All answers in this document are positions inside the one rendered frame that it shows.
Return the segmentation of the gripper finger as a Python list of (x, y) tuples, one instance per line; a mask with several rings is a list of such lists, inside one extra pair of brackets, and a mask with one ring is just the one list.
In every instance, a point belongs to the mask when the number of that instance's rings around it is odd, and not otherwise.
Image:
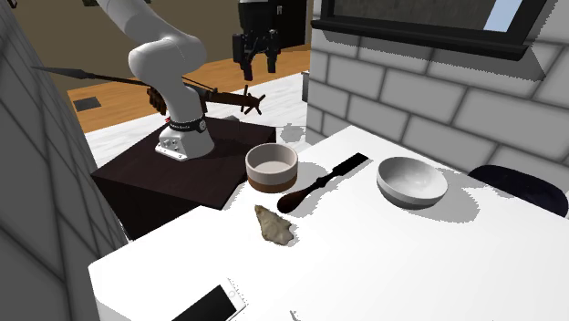
[(233, 34), (233, 62), (240, 65), (243, 78), (253, 80), (252, 61), (255, 55), (256, 38), (246, 34)]
[(275, 73), (277, 57), (281, 52), (280, 37), (278, 31), (275, 29), (269, 30), (265, 40), (266, 40), (265, 55), (267, 57), (267, 71), (269, 73)]

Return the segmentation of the white bowl with brown base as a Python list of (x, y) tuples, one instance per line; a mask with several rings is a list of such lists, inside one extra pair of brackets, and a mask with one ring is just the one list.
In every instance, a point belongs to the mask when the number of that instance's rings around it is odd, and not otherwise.
[(264, 143), (250, 149), (244, 159), (247, 180), (259, 192), (284, 192), (297, 180), (298, 155), (287, 145)]

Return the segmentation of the dark robot stand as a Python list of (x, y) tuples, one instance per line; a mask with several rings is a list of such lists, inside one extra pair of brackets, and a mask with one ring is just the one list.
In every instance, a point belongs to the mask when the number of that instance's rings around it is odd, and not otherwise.
[(158, 128), (91, 173), (131, 240), (196, 207), (222, 209), (246, 181), (246, 153), (276, 141), (273, 127), (217, 118), (206, 123), (215, 148), (201, 158), (179, 161), (156, 152)]

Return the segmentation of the black framed window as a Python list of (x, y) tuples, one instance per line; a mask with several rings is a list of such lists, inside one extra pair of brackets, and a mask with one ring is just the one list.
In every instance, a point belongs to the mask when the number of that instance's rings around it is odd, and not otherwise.
[(548, 0), (321, 0), (314, 29), (518, 61)]

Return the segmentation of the beige stone arrowhead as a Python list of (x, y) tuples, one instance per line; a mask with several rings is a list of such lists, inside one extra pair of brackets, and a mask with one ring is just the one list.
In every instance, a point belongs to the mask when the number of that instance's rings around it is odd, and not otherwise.
[(266, 241), (287, 245), (294, 239), (290, 231), (292, 224), (289, 221), (262, 205), (255, 205), (254, 211), (260, 224), (262, 237)]

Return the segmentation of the white and grey bowl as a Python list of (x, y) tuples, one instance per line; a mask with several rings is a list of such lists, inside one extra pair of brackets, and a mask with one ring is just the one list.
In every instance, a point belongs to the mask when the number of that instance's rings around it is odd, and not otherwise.
[(388, 201), (410, 210), (433, 206), (449, 188), (446, 178), (438, 169), (409, 157), (391, 157), (380, 162), (377, 185)]

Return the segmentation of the white table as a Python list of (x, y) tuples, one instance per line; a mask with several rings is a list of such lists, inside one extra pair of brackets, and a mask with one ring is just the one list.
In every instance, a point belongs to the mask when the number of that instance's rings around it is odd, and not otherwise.
[(569, 220), (445, 169), (434, 206), (406, 211), (377, 169), (409, 151), (348, 127), (299, 156), (297, 189), (360, 152), (367, 160), (294, 212), (287, 246), (254, 208), (277, 196), (241, 185), (222, 210), (196, 208), (88, 269), (101, 321), (171, 321), (229, 279), (235, 321), (569, 321)]

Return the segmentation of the white smartphone with black screen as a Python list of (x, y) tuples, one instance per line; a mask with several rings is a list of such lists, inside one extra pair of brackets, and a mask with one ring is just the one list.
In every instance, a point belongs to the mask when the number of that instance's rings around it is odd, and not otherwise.
[(224, 278), (171, 321), (234, 321), (245, 308), (231, 280)]

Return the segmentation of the dark blue chair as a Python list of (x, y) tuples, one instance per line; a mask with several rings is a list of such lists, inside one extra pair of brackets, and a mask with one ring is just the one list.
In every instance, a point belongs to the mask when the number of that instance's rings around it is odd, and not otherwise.
[(550, 182), (530, 174), (486, 164), (470, 171), (469, 176), (559, 216), (569, 213), (565, 194)]

